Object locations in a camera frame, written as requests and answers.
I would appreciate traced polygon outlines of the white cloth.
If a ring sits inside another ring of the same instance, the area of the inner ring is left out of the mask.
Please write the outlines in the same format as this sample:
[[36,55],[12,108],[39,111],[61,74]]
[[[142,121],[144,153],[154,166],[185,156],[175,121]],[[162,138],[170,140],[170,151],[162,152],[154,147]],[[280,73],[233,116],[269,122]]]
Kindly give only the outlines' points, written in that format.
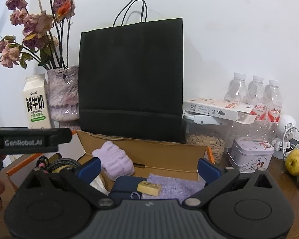
[[90,186],[100,191],[101,193],[108,195],[109,191],[105,188],[105,180],[101,174],[99,174],[91,183]]

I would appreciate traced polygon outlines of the lilac fluffy towel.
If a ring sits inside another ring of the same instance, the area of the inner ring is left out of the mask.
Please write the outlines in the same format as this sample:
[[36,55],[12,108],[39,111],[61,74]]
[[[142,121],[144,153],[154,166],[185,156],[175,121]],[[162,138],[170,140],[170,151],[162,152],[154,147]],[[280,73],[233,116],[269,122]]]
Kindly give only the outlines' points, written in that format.
[[101,148],[95,149],[92,155],[100,159],[103,172],[112,181],[121,176],[131,176],[135,172],[130,157],[111,141],[106,141]]

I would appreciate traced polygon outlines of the yellow white plush toy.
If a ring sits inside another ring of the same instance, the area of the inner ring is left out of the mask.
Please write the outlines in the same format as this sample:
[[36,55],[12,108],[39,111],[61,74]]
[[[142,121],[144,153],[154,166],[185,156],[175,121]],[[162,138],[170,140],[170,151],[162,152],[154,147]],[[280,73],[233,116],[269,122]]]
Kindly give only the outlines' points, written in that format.
[[55,168],[52,173],[60,173],[63,169],[65,170],[72,170],[73,169],[73,166],[70,166],[70,165],[63,165],[63,166],[60,166],[58,168]]

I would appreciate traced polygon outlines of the purple cloth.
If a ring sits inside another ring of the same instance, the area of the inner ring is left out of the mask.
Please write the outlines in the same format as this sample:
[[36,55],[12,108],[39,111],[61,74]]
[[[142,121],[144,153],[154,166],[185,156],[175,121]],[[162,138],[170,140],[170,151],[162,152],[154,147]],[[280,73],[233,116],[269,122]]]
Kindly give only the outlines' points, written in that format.
[[150,174],[147,181],[162,185],[162,189],[158,196],[151,196],[142,193],[142,200],[178,199],[180,203],[203,189],[206,184],[206,182],[201,178],[199,178],[199,181],[197,182],[154,174]]

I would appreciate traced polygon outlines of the navy blue pouch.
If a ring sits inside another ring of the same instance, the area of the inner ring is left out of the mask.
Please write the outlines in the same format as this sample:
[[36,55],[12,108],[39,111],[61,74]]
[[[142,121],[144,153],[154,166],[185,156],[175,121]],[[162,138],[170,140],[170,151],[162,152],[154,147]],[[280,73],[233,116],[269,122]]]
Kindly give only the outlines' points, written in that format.
[[116,204],[120,204],[122,200],[140,200],[142,193],[137,191],[137,187],[142,181],[147,181],[147,179],[135,176],[121,176],[113,184],[109,197]]

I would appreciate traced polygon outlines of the yellow soap block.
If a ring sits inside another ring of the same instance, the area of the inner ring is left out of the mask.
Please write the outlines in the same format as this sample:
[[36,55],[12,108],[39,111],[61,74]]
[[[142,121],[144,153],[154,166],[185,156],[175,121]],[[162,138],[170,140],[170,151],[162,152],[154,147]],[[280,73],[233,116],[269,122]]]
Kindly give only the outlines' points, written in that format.
[[162,190],[162,185],[151,183],[148,181],[141,181],[137,185],[137,192],[141,192],[143,194],[147,194],[150,196],[159,196]]

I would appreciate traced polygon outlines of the red cardboard box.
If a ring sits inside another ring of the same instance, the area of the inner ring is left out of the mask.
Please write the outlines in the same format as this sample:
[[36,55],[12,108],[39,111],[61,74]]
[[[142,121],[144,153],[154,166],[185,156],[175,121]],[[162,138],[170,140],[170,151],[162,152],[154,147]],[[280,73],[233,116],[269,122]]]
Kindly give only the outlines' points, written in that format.
[[81,164],[92,157],[92,152],[105,142],[111,141],[123,149],[134,163],[134,176],[149,177],[150,174],[198,182],[197,167],[201,158],[214,163],[210,147],[138,140],[92,134],[84,131],[72,132],[73,139],[59,146],[63,157],[72,158]]

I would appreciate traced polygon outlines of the clear jar with seeds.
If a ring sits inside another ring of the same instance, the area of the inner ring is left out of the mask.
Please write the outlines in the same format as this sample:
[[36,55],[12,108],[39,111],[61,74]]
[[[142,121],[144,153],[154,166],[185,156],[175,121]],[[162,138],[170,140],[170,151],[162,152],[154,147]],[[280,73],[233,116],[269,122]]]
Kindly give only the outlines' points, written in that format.
[[183,112],[183,118],[186,123],[186,144],[210,147],[215,163],[219,164],[233,122],[187,111]]

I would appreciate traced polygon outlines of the white printed tin box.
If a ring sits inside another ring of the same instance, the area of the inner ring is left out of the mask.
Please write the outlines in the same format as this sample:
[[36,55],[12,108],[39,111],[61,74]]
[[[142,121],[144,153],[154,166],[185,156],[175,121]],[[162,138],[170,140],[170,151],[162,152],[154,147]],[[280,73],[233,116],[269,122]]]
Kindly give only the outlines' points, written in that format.
[[241,173],[267,169],[273,153],[274,147],[269,142],[250,137],[235,138],[227,150],[230,163]]

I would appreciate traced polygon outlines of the milk carton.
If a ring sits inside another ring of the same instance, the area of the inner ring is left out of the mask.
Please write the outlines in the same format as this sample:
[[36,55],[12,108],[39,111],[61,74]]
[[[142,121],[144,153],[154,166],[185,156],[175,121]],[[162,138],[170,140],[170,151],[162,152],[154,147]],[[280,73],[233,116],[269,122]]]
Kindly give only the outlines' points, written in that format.
[[52,124],[48,110],[47,82],[45,74],[33,75],[25,79],[23,98],[26,106],[29,128],[51,128]]

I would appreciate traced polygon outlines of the white red flat carton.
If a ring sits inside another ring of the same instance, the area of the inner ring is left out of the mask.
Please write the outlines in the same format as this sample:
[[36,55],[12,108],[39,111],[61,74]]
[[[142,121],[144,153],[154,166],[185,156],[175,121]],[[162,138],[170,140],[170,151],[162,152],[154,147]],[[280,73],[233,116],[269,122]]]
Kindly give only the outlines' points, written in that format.
[[190,99],[183,102],[185,111],[230,120],[243,125],[254,123],[256,120],[257,115],[252,114],[253,108],[248,104],[206,98]]

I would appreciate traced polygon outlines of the purple textured vase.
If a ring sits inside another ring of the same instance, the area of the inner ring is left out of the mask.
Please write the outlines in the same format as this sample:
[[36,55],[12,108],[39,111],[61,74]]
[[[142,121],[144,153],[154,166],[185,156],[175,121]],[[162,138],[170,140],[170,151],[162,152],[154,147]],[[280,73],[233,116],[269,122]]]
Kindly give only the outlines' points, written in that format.
[[58,122],[60,128],[79,130],[79,67],[48,70],[47,75],[51,119]]

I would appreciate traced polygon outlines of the water bottle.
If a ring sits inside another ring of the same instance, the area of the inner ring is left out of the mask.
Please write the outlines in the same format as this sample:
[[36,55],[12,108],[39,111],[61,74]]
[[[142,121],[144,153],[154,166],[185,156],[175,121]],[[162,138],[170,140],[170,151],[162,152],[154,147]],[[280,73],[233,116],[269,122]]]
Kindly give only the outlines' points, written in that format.
[[264,102],[267,104],[267,120],[278,123],[282,110],[282,95],[277,80],[269,80],[269,84],[265,87]]
[[234,78],[229,84],[224,101],[232,103],[244,103],[247,96],[247,86],[245,84],[246,75],[242,73],[234,73]]
[[263,121],[266,118],[267,104],[264,101],[264,78],[258,75],[253,76],[252,82],[248,85],[247,103],[253,106],[250,114],[256,116],[256,120]]

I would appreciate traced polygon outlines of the green yellow apple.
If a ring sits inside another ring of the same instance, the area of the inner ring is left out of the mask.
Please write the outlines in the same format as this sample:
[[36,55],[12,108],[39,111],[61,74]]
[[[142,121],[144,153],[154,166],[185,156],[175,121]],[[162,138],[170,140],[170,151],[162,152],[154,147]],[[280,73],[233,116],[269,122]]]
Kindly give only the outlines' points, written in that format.
[[289,152],[285,161],[285,166],[291,175],[299,175],[299,148],[293,149]]

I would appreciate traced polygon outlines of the black paper shopping bag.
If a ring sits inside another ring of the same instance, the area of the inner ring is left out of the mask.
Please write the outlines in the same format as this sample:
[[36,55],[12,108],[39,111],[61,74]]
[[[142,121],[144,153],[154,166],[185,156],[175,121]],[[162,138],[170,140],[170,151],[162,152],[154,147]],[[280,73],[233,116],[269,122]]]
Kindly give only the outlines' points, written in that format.
[[85,132],[182,142],[184,40],[181,18],[81,34],[79,114]]

